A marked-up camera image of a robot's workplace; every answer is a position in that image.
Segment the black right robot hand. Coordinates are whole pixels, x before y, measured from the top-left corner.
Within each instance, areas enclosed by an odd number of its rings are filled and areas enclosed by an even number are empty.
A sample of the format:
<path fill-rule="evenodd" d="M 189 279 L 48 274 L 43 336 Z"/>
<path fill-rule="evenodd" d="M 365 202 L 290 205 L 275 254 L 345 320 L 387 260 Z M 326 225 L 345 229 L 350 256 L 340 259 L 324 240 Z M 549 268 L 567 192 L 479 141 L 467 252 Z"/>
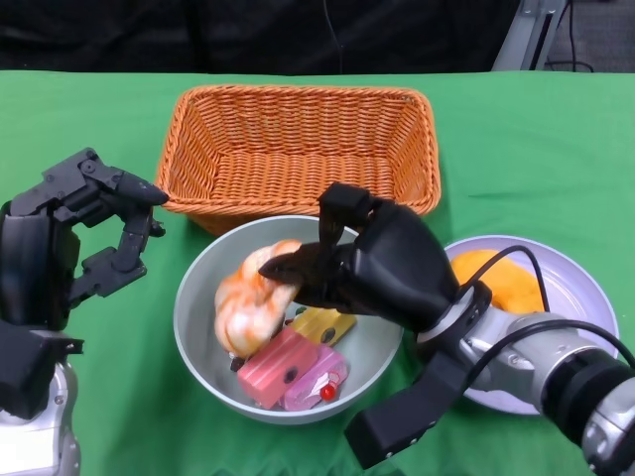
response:
<path fill-rule="evenodd" d="M 301 305 L 374 315 L 413 332 L 435 327 L 459 284 L 445 250 L 408 206 L 335 182 L 319 197 L 318 239 L 260 274 L 298 287 Z"/>

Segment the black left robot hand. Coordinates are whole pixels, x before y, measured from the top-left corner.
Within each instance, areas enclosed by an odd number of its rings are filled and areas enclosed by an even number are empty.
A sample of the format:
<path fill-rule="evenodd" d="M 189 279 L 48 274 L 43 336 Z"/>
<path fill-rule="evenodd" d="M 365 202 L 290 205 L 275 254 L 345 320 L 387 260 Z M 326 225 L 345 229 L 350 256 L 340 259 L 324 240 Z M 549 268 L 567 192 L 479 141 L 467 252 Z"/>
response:
<path fill-rule="evenodd" d="M 42 181 L 1 208 L 1 316 L 17 326 L 63 330 L 69 313 L 142 278 L 151 237 L 166 231 L 153 216 L 167 195 L 148 181 L 105 165 L 86 148 L 44 171 Z M 74 226 L 116 216 L 116 247 L 80 259 Z"/>

